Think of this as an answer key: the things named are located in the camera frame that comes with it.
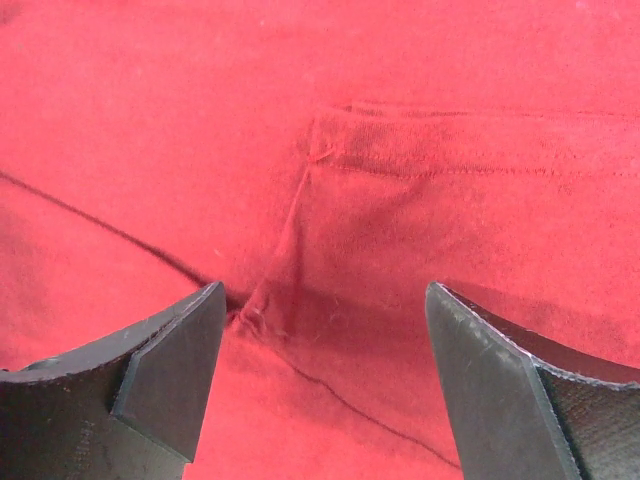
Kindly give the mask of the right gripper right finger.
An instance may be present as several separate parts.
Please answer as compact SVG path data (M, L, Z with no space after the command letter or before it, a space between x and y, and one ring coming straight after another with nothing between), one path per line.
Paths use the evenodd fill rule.
M429 337L466 479L636 479L639 371L433 282Z

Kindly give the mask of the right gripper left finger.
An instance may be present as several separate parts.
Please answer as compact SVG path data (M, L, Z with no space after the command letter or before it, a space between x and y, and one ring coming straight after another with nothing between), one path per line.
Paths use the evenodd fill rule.
M216 282L82 347L2 372L2 478L182 478L225 321Z

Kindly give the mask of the maroon t shirt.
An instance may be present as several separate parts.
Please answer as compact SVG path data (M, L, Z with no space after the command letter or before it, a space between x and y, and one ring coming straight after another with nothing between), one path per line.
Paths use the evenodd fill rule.
M639 363L635 1L5 1L1 364L222 282L190 479L457 479L446 284Z

